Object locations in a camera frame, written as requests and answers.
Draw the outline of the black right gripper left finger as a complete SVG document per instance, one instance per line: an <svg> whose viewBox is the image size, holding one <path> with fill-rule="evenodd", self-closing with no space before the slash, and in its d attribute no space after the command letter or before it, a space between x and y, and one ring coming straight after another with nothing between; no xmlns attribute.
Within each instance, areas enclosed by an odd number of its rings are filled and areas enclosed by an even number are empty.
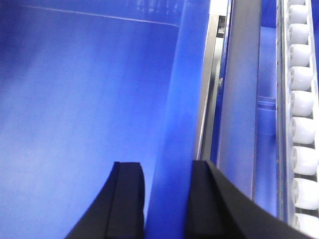
<svg viewBox="0 0 319 239"><path fill-rule="evenodd" d="M115 162L101 191L68 239L144 238L145 179L138 162Z"/></svg>

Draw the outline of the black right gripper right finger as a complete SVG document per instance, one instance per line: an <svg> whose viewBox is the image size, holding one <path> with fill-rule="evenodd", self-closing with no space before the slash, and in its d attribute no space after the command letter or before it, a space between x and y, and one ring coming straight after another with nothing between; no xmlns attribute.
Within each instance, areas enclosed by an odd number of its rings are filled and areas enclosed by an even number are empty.
<svg viewBox="0 0 319 239"><path fill-rule="evenodd" d="M306 239L239 191L205 160L192 163L186 239Z"/></svg>

